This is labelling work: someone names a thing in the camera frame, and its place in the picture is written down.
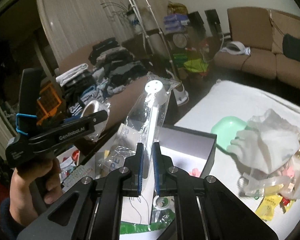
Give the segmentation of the black cushion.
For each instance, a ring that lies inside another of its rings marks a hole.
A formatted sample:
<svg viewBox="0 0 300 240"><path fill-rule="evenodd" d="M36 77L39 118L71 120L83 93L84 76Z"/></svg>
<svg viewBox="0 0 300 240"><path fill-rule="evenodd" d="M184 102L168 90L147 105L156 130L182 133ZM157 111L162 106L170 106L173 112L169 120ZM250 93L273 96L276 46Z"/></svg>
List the black cushion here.
<svg viewBox="0 0 300 240"><path fill-rule="evenodd" d="M300 39L285 34L282 41L282 50L285 57L300 62Z"/></svg>

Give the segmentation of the brown sofa right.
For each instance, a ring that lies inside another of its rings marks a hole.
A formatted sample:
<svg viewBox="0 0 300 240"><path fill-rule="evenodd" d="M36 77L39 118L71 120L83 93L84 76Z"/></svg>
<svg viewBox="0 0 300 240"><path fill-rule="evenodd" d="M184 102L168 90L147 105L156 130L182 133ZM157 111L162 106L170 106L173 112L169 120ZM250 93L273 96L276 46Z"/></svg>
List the brown sofa right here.
<svg viewBox="0 0 300 240"><path fill-rule="evenodd" d="M231 39L250 48L250 55L218 52L217 67L239 70L300 89L300 61L288 57L283 38L300 40L300 17L274 9L236 7L227 10Z"/></svg>

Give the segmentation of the mint green plastic tray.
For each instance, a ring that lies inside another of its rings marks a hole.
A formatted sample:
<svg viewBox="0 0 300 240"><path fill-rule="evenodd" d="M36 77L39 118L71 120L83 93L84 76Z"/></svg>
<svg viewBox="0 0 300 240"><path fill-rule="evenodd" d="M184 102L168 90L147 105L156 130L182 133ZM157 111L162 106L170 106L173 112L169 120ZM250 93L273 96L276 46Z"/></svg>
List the mint green plastic tray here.
<svg viewBox="0 0 300 240"><path fill-rule="evenodd" d="M219 120L212 128L211 133L217 135L216 144L220 151L228 154L226 150L230 142L235 139L238 131L244 130L247 122L235 116L226 116Z"/></svg>

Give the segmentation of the clear tape roll in bag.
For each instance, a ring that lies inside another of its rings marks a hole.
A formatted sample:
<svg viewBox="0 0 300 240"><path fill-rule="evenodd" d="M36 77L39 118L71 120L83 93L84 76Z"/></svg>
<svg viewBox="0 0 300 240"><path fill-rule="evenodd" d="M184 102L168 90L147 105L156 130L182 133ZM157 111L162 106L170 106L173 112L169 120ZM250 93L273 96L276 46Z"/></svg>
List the clear tape roll in bag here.
<svg viewBox="0 0 300 240"><path fill-rule="evenodd" d="M94 130L86 135L85 140L97 142L101 133L105 130L110 114L110 103L106 100L100 102L91 100L83 109L81 118L89 117L92 121Z"/></svg>

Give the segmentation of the white striped table mat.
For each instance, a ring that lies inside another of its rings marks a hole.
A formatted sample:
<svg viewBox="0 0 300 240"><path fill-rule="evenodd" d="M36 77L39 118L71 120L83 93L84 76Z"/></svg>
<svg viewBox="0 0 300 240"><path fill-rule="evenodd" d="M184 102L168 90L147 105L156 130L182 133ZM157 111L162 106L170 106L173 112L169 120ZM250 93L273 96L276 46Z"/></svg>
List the white striped table mat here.
<svg viewBox="0 0 300 240"><path fill-rule="evenodd" d="M279 239L300 239L300 107L232 81L217 81L177 122L217 135L211 173Z"/></svg>

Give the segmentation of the white disposable gloves pile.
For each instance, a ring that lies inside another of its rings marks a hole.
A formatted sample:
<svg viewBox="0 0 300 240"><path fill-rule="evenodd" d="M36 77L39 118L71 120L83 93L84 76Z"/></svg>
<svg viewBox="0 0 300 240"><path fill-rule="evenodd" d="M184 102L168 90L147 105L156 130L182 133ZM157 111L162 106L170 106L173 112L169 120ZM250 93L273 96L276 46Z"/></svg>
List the white disposable gloves pile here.
<svg viewBox="0 0 300 240"><path fill-rule="evenodd" d="M249 119L226 150L243 165L271 174L300 150L300 129L269 109Z"/></svg>

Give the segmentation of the white TPE gloves box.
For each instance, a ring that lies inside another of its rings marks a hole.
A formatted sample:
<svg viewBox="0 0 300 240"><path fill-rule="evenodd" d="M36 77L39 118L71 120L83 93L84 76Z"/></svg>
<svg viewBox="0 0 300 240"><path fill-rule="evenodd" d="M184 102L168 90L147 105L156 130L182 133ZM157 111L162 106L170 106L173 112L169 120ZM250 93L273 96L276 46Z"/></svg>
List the white TPE gloves box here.
<svg viewBox="0 0 300 240"><path fill-rule="evenodd" d="M125 159L135 154L138 142L145 143L143 132L128 125L121 124L117 133L110 139L110 142L103 146L104 150L110 150L104 160L98 164L103 169L103 175L107 175L124 165ZM122 203L121 220L132 224L149 225L153 207L154 194L154 171L153 163L144 165L147 178L142 179L142 191L138 197L124 197Z"/></svg>

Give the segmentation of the yellow green bag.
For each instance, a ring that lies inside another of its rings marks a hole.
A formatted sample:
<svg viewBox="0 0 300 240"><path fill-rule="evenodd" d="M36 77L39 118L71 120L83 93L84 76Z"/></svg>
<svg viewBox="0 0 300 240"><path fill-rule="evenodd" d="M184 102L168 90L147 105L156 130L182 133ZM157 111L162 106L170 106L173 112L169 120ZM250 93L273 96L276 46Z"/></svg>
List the yellow green bag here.
<svg viewBox="0 0 300 240"><path fill-rule="evenodd" d="M185 69L192 73L205 73L208 66L209 64L202 59L189 60L184 63Z"/></svg>

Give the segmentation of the white rod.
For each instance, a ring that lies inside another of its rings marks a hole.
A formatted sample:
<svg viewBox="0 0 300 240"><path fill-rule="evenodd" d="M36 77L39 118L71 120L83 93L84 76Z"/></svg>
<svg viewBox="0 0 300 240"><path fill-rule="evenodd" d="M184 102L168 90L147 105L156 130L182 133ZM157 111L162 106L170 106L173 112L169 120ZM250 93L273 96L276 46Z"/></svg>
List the white rod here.
<svg viewBox="0 0 300 240"><path fill-rule="evenodd" d="M140 142L144 146L141 179L148 176L144 165L153 163L152 145L159 139L159 130L165 120L172 90L178 85L177 81L148 73L142 93L123 123L143 132L145 143Z"/></svg>

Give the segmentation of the pile of folded clothes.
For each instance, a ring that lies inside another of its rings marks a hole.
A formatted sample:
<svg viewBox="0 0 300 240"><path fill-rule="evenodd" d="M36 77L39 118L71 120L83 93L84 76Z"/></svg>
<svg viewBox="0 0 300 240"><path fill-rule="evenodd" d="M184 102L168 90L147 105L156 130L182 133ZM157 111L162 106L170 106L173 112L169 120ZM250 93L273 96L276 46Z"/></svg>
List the pile of folded clothes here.
<svg viewBox="0 0 300 240"><path fill-rule="evenodd" d="M59 64L58 71L56 81L69 117L80 115L91 100L104 102L147 74L143 62L114 37L80 48Z"/></svg>

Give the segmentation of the yellow citric acid sachet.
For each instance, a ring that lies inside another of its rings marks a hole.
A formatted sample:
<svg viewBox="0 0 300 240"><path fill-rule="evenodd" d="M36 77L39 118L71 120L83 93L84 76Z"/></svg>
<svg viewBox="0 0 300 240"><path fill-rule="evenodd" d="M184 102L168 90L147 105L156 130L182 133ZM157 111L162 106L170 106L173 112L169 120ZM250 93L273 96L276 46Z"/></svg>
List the yellow citric acid sachet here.
<svg viewBox="0 0 300 240"><path fill-rule="evenodd" d="M278 194L264 197L255 214L262 220L271 221L274 217L275 208L281 203L282 198Z"/></svg>

